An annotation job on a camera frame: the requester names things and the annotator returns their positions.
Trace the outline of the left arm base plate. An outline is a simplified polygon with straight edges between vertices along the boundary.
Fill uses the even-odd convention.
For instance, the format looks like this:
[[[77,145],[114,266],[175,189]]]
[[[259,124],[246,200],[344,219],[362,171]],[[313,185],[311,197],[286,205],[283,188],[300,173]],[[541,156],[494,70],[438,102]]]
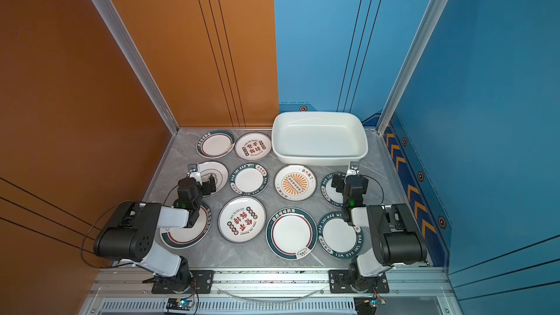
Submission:
[[[171,281],[156,281],[153,283],[151,293],[155,295],[208,295],[214,281],[213,270],[191,271],[190,283],[185,285],[174,284]]]

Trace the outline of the green lettered rim plate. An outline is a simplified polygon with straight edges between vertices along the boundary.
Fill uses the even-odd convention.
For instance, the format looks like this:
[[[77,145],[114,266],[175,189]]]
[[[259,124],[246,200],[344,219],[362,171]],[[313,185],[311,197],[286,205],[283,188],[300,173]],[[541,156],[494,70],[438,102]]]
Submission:
[[[230,175],[229,185],[239,195],[260,194],[268,185],[268,171],[257,163],[245,163]]]

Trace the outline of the red character plate back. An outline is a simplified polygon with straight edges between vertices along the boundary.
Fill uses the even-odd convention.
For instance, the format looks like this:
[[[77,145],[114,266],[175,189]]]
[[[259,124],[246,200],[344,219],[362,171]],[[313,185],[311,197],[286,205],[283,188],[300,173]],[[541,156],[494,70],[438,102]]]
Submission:
[[[272,152],[272,141],[264,133],[248,133],[236,141],[234,152],[240,159],[248,162],[262,160]]]

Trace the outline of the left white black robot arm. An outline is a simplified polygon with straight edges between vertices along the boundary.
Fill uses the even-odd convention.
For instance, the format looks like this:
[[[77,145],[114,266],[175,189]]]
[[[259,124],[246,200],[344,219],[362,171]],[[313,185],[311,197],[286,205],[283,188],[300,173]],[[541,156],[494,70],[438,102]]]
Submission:
[[[119,204],[93,244],[94,254],[125,261],[149,271],[144,280],[154,293],[195,293],[200,290],[187,258],[154,241],[160,235],[171,248],[198,243],[209,231],[211,211],[203,197],[216,192],[216,179],[189,174],[178,182],[178,199],[170,206],[126,201]]]

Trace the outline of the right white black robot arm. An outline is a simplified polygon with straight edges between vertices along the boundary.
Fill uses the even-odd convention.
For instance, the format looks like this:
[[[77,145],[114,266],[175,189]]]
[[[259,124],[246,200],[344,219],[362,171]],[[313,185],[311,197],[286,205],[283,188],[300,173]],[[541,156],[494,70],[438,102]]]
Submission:
[[[341,218],[350,227],[370,231],[371,248],[349,264],[347,284],[358,293],[376,290],[382,277],[397,264],[427,262],[428,251],[407,204],[366,205],[368,179],[336,174],[331,186],[342,195]]]

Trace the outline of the orange sunburst plate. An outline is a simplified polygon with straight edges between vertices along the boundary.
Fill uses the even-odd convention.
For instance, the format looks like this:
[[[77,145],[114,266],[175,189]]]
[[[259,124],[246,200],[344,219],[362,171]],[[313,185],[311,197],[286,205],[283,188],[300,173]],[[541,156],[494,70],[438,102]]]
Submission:
[[[316,191],[317,177],[306,166],[287,165],[277,172],[274,187],[276,192],[288,201],[304,201]]]

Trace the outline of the white plastic bin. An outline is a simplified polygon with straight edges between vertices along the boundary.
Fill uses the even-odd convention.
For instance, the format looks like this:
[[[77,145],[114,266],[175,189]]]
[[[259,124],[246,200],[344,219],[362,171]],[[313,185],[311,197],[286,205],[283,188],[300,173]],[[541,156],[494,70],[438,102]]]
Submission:
[[[283,112],[274,120],[271,139],[285,164],[347,166],[369,150],[360,119],[345,112]]]

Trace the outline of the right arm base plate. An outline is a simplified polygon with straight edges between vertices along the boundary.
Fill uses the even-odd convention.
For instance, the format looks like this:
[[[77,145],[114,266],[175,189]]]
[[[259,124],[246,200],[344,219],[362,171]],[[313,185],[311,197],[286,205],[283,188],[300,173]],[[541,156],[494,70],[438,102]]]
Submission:
[[[348,270],[330,270],[329,286],[333,294],[342,293],[381,293],[390,292],[386,275],[377,277],[352,276]]]

